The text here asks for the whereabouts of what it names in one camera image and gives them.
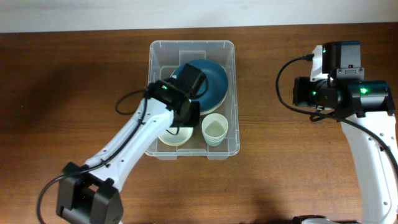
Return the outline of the white small bowl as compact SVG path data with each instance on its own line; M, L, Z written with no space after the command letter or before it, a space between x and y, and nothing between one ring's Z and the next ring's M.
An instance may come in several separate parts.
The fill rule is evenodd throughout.
M166 145L181 146L191 138L192 134L193 128L169 128L158 138Z

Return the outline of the white cup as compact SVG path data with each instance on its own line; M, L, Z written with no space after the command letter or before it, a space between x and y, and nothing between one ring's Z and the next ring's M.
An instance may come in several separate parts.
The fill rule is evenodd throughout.
M201 130L204 137L211 140L224 138L228 132L228 128L228 120L219 113L212 113L205 116L201 123Z

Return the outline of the cream bowl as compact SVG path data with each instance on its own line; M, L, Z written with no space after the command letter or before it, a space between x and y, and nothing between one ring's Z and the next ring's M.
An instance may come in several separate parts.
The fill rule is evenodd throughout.
M200 103L200 114L206 115L219 108L227 96L227 91L214 92L208 91L204 96L198 99Z

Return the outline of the mint green cup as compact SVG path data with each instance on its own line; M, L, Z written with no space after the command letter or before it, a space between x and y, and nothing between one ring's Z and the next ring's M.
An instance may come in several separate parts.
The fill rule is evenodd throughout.
M224 139L225 139L225 136L222 136L221 138L218 138L218 139L211 139L208 136L204 136L204 140L207 143L207 145L212 146L212 147L220 145Z

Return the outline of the blue bowl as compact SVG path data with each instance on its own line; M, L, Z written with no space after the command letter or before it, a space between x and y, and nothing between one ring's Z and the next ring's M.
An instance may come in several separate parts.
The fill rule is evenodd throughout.
M221 65L207 59L191 60L187 63L193 65L196 68L199 68L205 73L209 84L208 91L228 92L228 76Z

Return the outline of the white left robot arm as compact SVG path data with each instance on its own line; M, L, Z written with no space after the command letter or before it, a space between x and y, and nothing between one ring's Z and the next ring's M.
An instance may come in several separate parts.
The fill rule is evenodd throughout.
M120 223L120 192L132 168L152 142L171 127L195 127L200 120L202 81L157 80L125 126L82 166L72 162L57 178L56 214L69 223Z

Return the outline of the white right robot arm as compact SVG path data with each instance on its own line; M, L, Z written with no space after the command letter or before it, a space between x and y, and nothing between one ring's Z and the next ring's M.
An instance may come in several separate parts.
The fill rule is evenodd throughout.
M397 223L395 106L381 80L313 81L298 77L294 105L333 109L354 159L363 204L363 223Z

